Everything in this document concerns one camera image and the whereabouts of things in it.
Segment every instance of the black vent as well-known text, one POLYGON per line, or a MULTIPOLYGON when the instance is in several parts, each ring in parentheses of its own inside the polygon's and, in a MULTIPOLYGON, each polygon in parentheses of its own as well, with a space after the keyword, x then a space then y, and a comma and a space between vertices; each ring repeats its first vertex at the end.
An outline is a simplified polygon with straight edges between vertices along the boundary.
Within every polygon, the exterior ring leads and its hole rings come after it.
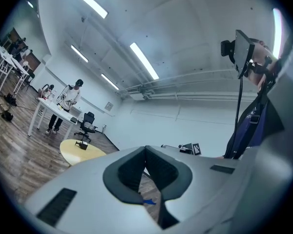
POLYGON ((127 89, 128 93, 138 93, 139 92, 139 88, 131 88, 131 89, 127 89))
POLYGON ((55 226, 76 195, 76 191, 63 188, 38 214, 37 218, 55 226))
POLYGON ((234 172, 234 168, 221 165, 213 165, 210 169, 226 174, 233 174, 234 172))

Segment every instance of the cable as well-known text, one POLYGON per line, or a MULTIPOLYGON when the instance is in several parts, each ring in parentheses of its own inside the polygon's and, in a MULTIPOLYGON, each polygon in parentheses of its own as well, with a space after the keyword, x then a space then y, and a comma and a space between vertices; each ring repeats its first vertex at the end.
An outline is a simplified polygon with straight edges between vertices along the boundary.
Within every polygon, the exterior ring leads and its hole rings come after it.
POLYGON ((99 145, 102 145, 102 146, 115 146, 115 145, 106 145, 106 144, 102 144, 102 143, 100 143, 100 142, 98 142, 98 141, 96 141, 96 143, 99 144, 99 145))
POLYGON ((242 90, 243 90, 243 76, 240 78, 240 89, 239 89, 237 109, 236 109, 236 113, 235 113, 234 132, 233 132, 232 142, 231 142, 228 154, 231 154, 232 149, 234 147, 234 141, 235 141, 236 131, 237 131, 237 127, 238 127, 238 119, 239 119, 239 111, 240 111, 240 104, 241 104, 241 98, 242 98, 242 90))
POLYGON ((24 109, 27 109, 27 110, 30 110, 30 111, 35 111, 35 110, 29 109, 29 108, 26 108, 26 107, 21 107, 21 108, 24 108, 24 109))
POLYGON ((47 91, 47 90, 49 89, 49 84, 46 84, 45 86, 47 86, 47 88, 45 89, 45 91, 47 91))
POLYGON ((60 96, 62 95, 62 93, 64 92, 64 90, 65 90, 67 87, 68 87, 68 85, 67 85, 66 87, 63 88, 62 92, 61 92, 60 95, 57 97, 57 103, 60 103, 60 102, 59 102, 59 98, 60 98, 60 96))
POLYGON ((4 110, 3 112, 0 112, 0 115, 2 115, 4 112, 8 112, 11 109, 11 106, 9 106, 9 108, 7 110, 4 110))

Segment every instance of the small device on table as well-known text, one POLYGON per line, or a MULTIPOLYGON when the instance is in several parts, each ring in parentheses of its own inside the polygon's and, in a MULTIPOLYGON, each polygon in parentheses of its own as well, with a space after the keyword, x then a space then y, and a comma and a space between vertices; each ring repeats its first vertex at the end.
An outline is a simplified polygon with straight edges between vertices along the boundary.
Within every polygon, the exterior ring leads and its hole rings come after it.
POLYGON ((76 117, 72 117, 72 118, 70 119, 70 121, 76 123, 76 122, 77 122, 77 118, 76 118, 76 117))
POLYGON ((87 147, 88 147, 88 143, 87 142, 84 142, 84 141, 80 141, 80 142, 77 142, 76 141, 76 143, 75 143, 75 145, 79 145, 79 147, 81 148, 81 149, 83 149, 83 150, 86 150, 87 149, 87 147))
POLYGON ((186 145, 179 145, 180 152, 184 154, 201 155, 199 143, 189 143, 186 145))

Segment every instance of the ceiling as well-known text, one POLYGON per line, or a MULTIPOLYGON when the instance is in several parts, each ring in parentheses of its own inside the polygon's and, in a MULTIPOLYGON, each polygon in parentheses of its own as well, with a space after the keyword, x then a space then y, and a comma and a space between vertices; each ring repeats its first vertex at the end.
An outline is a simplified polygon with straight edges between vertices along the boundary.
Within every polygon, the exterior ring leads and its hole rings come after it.
MULTIPOLYGON (((268 0, 95 1, 108 12, 105 19, 83 0, 39 0, 42 29, 51 54, 63 45, 72 51, 70 45, 75 45, 89 59, 80 62, 100 78, 104 73, 123 98, 127 88, 141 85, 158 95, 238 92, 233 64, 220 55, 220 42, 233 40, 236 29, 272 49, 273 7, 268 0), (130 49, 133 42, 158 80, 130 49)), ((245 81, 245 92, 256 90, 245 81)))

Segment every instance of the pipe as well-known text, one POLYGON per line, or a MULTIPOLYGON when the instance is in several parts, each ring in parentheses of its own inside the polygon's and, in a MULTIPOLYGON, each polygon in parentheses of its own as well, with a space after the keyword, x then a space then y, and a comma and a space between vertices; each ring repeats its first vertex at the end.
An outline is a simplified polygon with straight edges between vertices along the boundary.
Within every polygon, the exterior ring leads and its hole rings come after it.
MULTIPOLYGON (((171 98, 149 98, 149 99, 175 99, 173 97, 171 98)), ((179 100, 202 100, 202 101, 232 101, 237 102, 237 99, 223 99, 223 98, 217 98, 217 99, 211 99, 211 98, 182 98, 178 97, 179 100)), ((242 102, 252 102, 253 99, 241 99, 242 102)))
MULTIPOLYGON (((232 79, 209 79, 209 80, 198 80, 198 81, 190 81, 190 82, 185 82, 185 83, 179 83, 178 86, 185 86, 185 85, 191 85, 191 84, 196 84, 200 82, 210 82, 210 81, 220 81, 220 80, 232 80, 232 79)), ((156 89, 162 89, 162 88, 170 88, 170 87, 175 87, 177 84, 172 84, 172 85, 167 85, 167 86, 158 86, 158 87, 151 87, 148 88, 150 90, 156 90, 156 89)))
POLYGON ((141 83, 139 85, 134 85, 134 86, 119 90, 118 92, 130 89, 130 88, 140 87, 141 85, 151 84, 151 83, 154 83, 154 82, 160 82, 160 81, 163 81, 163 80, 169 80, 169 79, 175 79, 175 78, 193 76, 193 75, 200 75, 200 74, 216 73, 216 72, 228 72, 228 71, 234 71, 234 69, 209 70, 209 71, 195 72, 195 73, 184 74, 184 75, 179 75, 179 76, 174 76, 174 77, 167 77, 167 78, 163 78, 163 79, 157 79, 157 80, 141 83))
MULTIPOLYGON (((253 101, 256 93, 243 94, 242 101, 253 101)), ((181 92, 147 95, 148 99, 188 99, 188 100, 219 100, 237 101, 237 92, 181 92)))

